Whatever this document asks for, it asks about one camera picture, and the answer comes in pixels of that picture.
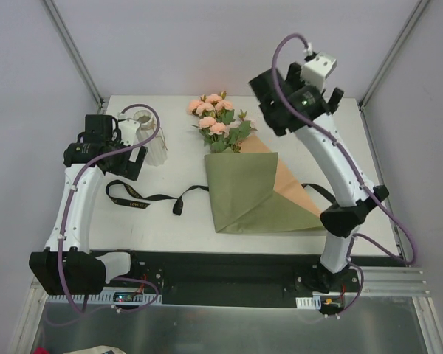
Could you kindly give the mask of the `green and orange wrapping paper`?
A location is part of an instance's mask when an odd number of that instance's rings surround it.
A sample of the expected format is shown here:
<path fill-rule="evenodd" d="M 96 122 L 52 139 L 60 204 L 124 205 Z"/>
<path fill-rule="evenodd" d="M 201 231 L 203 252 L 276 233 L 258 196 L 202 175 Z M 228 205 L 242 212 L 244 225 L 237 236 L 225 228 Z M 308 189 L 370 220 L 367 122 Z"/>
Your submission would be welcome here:
<path fill-rule="evenodd" d="M 214 229 L 225 234 L 320 230 L 320 210 L 301 183 L 257 136 L 205 156 Z"/>

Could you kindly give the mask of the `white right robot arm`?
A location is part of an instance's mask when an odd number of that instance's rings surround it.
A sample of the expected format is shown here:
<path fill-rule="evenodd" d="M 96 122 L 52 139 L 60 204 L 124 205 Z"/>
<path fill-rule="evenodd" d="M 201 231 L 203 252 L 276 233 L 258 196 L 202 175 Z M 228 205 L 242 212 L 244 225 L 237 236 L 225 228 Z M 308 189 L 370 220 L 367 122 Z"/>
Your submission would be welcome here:
<path fill-rule="evenodd" d="M 249 81 L 266 124 L 276 136 L 291 132 L 306 146 L 334 193 L 334 201 L 320 214 L 327 231 L 323 253 L 315 270 L 303 275 L 303 284 L 324 294 L 341 286 L 348 271 L 352 235 L 368 214 L 389 195 L 360 171 L 339 137 L 333 114 L 344 92 L 335 88 L 328 99 L 301 76 L 303 67 L 291 63 L 288 74 L 268 69 Z"/>

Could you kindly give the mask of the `black ribbon with gold text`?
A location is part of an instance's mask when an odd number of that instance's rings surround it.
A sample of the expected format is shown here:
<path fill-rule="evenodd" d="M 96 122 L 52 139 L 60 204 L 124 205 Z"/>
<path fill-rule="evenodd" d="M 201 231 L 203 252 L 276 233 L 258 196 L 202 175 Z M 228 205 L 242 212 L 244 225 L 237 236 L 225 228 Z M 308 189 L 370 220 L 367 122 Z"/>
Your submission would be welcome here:
<path fill-rule="evenodd" d="M 123 186 L 126 190 L 126 192 L 129 194 L 130 197 L 133 198 L 133 200 L 128 200 L 125 198 L 118 198 L 115 196 L 112 196 L 110 193 L 110 188 L 115 186 Z M 172 213 L 174 215 L 180 216 L 182 214 L 183 210 L 183 200 L 182 197 L 185 193 L 190 192 L 192 190 L 204 190 L 206 192 L 209 191 L 208 186 L 202 186 L 202 185 L 193 185 L 186 189 L 179 197 L 173 197 L 169 195 L 164 194 L 155 194 L 150 196 L 141 196 L 131 185 L 125 183 L 121 180 L 114 180 L 111 181 L 106 185 L 106 195 L 111 199 L 113 203 L 116 205 L 124 206 L 124 207 L 132 207 L 132 208 L 138 208 L 138 209 L 146 209 L 150 205 L 150 201 L 165 201 L 165 200 L 174 200 L 174 206 L 172 209 Z"/>

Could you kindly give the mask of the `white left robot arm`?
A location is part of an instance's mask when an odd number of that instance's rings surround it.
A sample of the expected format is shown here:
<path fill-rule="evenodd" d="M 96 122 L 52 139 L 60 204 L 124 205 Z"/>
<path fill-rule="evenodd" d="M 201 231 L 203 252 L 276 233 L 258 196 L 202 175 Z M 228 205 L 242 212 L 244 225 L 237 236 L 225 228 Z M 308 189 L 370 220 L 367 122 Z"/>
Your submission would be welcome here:
<path fill-rule="evenodd" d="M 148 152 L 141 124 L 134 119 L 88 114 L 85 128 L 63 153 L 65 183 L 58 216 L 44 250 L 30 255 L 29 266 L 51 296 L 95 295 L 115 277 L 135 286 L 141 269 L 127 251 L 90 254 L 89 232 L 97 192 L 105 174 L 137 180 Z"/>

